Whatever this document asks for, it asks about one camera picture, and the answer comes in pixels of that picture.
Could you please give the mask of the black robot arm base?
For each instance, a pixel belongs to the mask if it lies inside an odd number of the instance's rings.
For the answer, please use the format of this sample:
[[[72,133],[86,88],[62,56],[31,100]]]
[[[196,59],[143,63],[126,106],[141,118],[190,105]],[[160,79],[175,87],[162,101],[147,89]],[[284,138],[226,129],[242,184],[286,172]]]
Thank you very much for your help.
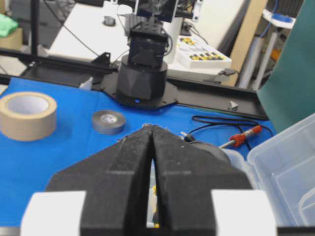
[[[130,28],[129,53],[122,57],[116,85],[116,99],[123,104],[154,107],[162,102],[167,64],[163,58],[173,40],[156,17]]]

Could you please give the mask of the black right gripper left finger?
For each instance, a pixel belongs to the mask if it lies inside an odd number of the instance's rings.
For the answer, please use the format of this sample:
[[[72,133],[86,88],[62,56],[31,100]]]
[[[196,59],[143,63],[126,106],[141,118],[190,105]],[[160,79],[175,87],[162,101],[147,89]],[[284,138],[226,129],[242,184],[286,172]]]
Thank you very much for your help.
[[[146,226],[152,134],[142,128],[51,177],[47,192],[86,191],[80,235],[132,236]]]

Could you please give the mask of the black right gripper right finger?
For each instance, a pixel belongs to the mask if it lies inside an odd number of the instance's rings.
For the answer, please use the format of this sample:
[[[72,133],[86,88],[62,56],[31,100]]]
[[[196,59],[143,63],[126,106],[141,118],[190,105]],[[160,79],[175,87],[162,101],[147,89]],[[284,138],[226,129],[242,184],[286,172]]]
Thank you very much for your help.
[[[211,190],[251,190],[246,174],[163,128],[152,129],[158,219],[170,236],[213,236]]]

